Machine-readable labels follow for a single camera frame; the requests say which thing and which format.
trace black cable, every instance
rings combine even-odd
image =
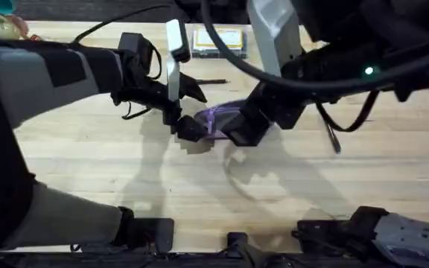
[[[189,20],[188,23],[192,22],[192,21],[197,21],[196,20],[196,15],[197,15],[197,11],[194,10],[193,8],[188,7],[188,5],[186,5],[185,3],[183,3],[180,0],[174,0],[175,5],[182,10],[183,12],[186,13],[186,15],[188,16]]]
[[[139,14],[139,13],[143,13],[143,12],[147,12],[147,11],[155,10],[155,9],[159,9],[159,8],[166,8],[166,7],[171,7],[171,6],[168,4],[158,4],[158,5],[154,5],[151,7],[142,8],[140,10],[130,11],[129,13],[125,13],[125,14],[120,15],[120,16],[116,16],[114,18],[111,18],[111,19],[108,19],[106,21],[99,23],[94,27],[91,27],[87,31],[84,31],[83,33],[81,33],[77,37],[75,37],[74,41],[72,41],[72,42],[79,43],[84,37],[90,35],[91,33],[95,32],[96,30],[98,30],[98,29],[102,28],[103,26],[108,25],[112,22],[117,22],[121,19],[125,19],[127,17],[134,16],[134,15]]]
[[[82,247],[81,245],[74,245],[74,244],[69,245],[69,249],[71,250],[72,253],[78,252],[81,247]]]
[[[355,119],[354,123],[347,128],[342,128],[337,124],[334,119],[327,113],[324,106],[321,103],[316,103],[317,110],[319,111],[320,115],[322,116],[322,119],[334,130],[339,132],[347,132],[351,133],[355,130],[358,130],[360,127],[362,127],[363,123],[367,120],[367,118],[370,115],[370,112],[372,111],[373,105],[375,104],[375,101],[377,100],[378,94],[380,92],[375,90],[370,92],[369,96],[367,97],[365,104],[362,107],[362,110],[358,114],[358,117]]]
[[[152,44],[152,49],[155,51],[156,58],[158,60],[159,71],[158,71],[158,74],[155,77],[149,77],[149,78],[152,79],[152,80],[157,80],[157,79],[159,79],[162,76],[162,55],[160,54],[160,52],[158,51],[158,49],[156,49],[155,45],[153,45],[153,44]]]
[[[135,113],[133,115],[130,115],[130,113],[132,112],[132,103],[128,102],[128,113],[126,115],[123,115],[122,119],[124,119],[124,120],[134,119],[134,118],[137,118],[139,116],[142,116],[142,115],[146,114],[147,112],[149,112],[151,110],[152,109],[150,107],[148,107],[148,108],[146,108],[146,109],[144,109],[144,110],[142,110],[140,112],[137,112],[137,113]]]
[[[289,89],[291,91],[317,95],[319,93],[333,94],[354,94],[365,92],[374,89],[378,86],[383,86],[392,80],[399,79],[407,74],[416,71],[421,71],[429,67],[429,55],[420,57],[416,60],[405,63],[401,66],[391,68],[388,71],[382,72],[369,77],[368,79],[350,79],[350,80],[336,80],[329,82],[302,82],[295,80],[287,80],[268,74],[250,64],[244,62],[242,59],[234,55],[229,48],[224,44],[223,40],[217,34],[213,26],[212,18],[210,15],[209,0],[201,0],[201,12],[203,17],[203,24],[205,25],[208,35],[216,45],[217,49],[224,54],[226,59],[231,64],[245,72],[246,74],[260,80],[264,83],[273,84],[280,87],[280,89]]]

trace green led light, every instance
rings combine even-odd
[[[365,68],[365,74],[366,75],[371,75],[373,74],[374,68],[373,67],[367,67]]]

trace wooden table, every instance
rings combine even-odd
[[[31,33],[63,42],[92,25],[30,23]],[[115,48],[125,31],[142,33],[167,54],[162,24],[115,23],[83,43]],[[247,31],[248,61],[261,66]],[[307,49],[317,45],[305,33],[302,42]],[[257,83],[225,60],[192,60],[182,71],[231,82],[203,86],[209,106],[245,98]],[[365,97],[344,98],[328,110],[350,124]],[[182,107],[190,114],[206,108],[194,100],[184,100]],[[338,133],[340,155],[312,106],[294,130],[274,127],[258,147],[244,149],[228,141],[211,149],[178,141],[162,125],[160,112],[123,121],[126,111],[126,105],[114,107],[108,95],[100,95],[27,121],[16,134],[39,181],[125,205],[138,217],[175,219],[175,251],[219,250],[227,232],[247,232],[262,249],[292,251],[297,245],[290,230],[297,220],[346,219],[359,205],[429,221],[429,91],[415,93],[407,103],[381,94],[364,127]]]

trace gray fabric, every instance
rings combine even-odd
[[[121,211],[80,197],[34,186],[31,208],[4,249],[22,246],[58,246],[110,243],[117,235]]]
[[[81,53],[77,55],[82,59],[86,79],[54,88],[40,55],[24,49],[0,48],[0,98],[12,128],[38,114],[98,93],[86,58]]]

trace purple object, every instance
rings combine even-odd
[[[207,139],[228,139],[221,129],[239,114],[245,100],[235,100],[203,110],[194,115],[194,120],[208,129]]]

